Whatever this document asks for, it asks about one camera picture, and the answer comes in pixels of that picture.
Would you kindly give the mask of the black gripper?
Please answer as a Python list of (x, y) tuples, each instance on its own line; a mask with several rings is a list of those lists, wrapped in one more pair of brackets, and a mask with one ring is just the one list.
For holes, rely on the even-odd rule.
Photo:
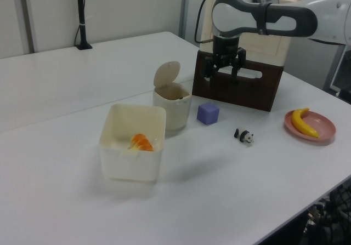
[(246, 63), (246, 51), (239, 48), (239, 37), (213, 37), (213, 56), (203, 60), (203, 77), (210, 88), (215, 87), (217, 67), (231, 66), (231, 83), (237, 84), (237, 74)]

